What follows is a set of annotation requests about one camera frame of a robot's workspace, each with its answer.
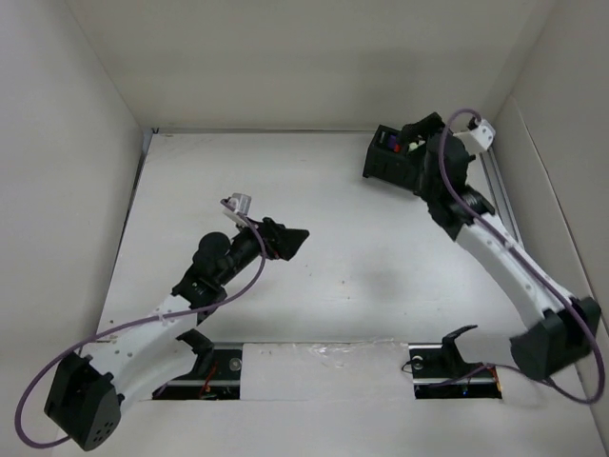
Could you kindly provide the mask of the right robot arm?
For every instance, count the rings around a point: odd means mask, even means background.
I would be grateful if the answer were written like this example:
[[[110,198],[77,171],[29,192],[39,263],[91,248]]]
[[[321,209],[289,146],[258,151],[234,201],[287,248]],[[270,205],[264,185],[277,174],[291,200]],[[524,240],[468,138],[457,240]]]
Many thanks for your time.
[[[410,168],[408,189],[431,218],[496,281],[526,327],[509,340],[511,357],[525,376],[547,382],[556,372],[594,355],[601,316],[591,297],[560,286],[510,235],[494,207],[467,183],[476,154],[488,150],[495,131],[474,110],[467,132],[454,133],[433,112],[397,135],[395,149]]]

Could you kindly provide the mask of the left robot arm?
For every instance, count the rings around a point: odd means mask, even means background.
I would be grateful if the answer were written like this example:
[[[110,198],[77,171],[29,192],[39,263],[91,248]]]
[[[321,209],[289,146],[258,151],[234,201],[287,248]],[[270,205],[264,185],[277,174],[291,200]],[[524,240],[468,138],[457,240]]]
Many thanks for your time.
[[[213,344],[197,329],[226,297],[226,285],[256,259],[291,260],[308,238],[266,217],[246,219],[233,238],[206,234],[169,296],[137,325],[86,354],[71,351],[55,371],[48,417],[83,451],[102,445],[122,415],[160,385],[211,369]]]

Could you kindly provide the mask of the green pastel highlighter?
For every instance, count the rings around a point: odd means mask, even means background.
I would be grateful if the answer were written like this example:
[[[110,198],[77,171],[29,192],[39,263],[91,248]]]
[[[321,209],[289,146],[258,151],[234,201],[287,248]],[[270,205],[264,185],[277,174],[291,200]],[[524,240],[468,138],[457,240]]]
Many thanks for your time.
[[[412,152],[412,151],[416,150],[417,148],[419,148],[420,146],[422,146],[424,144],[425,144],[424,140],[419,140],[419,141],[411,142],[408,145],[408,151]]]

